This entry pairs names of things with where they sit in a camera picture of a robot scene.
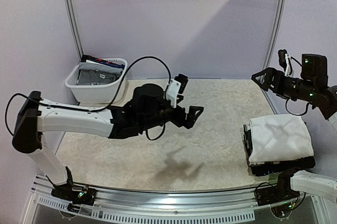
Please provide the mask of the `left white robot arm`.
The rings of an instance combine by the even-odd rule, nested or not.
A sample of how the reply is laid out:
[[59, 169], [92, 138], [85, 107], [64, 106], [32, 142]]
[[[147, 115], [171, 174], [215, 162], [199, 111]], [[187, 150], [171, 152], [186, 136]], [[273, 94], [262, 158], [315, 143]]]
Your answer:
[[159, 85], [144, 84], [134, 89], [132, 99], [124, 106], [102, 108], [57, 104], [42, 99], [39, 91], [33, 91], [18, 112], [12, 145], [35, 161], [61, 195], [73, 200], [78, 196], [78, 188], [72, 182], [71, 171], [47, 149], [43, 133], [69, 131], [108, 139], [128, 139], [147, 134], [149, 129], [157, 126], [164, 128], [168, 122], [178, 128], [190, 129], [204, 108], [180, 107], [182, 91], [179, 87], [174, 97], [168, 98]]

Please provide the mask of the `white cloth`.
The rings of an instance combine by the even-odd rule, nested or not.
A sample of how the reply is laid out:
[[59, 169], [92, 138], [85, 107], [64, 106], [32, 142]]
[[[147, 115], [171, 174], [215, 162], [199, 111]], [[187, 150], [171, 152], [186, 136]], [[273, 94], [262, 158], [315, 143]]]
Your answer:
[[311, 136], [301, 117], [290, 114], [251, 118], [249, 163], [293, 161], [313, 157]]

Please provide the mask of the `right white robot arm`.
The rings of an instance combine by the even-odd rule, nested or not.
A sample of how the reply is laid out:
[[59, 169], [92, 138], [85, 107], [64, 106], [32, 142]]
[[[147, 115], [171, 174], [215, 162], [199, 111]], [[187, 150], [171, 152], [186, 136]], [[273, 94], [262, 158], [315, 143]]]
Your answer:
[[[280, 50], [279, 64], [283, 70], [268, 67], [253, 74], [251, 79], [262, 90], [271, 90], [287, 101], [302, 100], [308, 106], [318, 108], [324, 119], [336, 127], [336, 86], [328, 86], [327, 58], [302, 54], [300, 78], [286, 75], [291, 68], [290, 60], [286, 51]], [[256, 187], [255, 198], [258, 205], [263, 206], [298, 197], [301, 192], [336, 203], [336, 179], [294, 167], [280, 173], [276, 185]]]

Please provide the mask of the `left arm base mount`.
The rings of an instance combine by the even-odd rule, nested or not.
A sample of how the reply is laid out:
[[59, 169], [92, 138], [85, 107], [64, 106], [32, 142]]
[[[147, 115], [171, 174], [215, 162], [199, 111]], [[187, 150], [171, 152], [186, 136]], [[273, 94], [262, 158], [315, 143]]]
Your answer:
[[66, 170], [66, 182], [61, 185], [54, 184], [48, 177], [47, 179], [53, 185], [51, 195], [56, 198], [71, 201], [75, 205], [93, 206], [97, 190], [89, 185], [76, 186], [73, 183], [72, 173], [68, 167]]

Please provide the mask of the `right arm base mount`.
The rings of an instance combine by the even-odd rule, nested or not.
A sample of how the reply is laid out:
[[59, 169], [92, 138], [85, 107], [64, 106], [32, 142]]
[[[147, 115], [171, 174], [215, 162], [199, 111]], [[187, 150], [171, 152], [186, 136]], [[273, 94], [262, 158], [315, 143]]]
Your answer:
[[281, 172], [277, 176], [277, 182], [274, 185], [269, 182], [259, 184], [254, 190], [258, 206], [270, 205], [294, 198], [298, 200], [301, 193], [292, 189], [290, 185], [290, 179], [298, 171], [300, 170], [297, 168], [291, 168]]

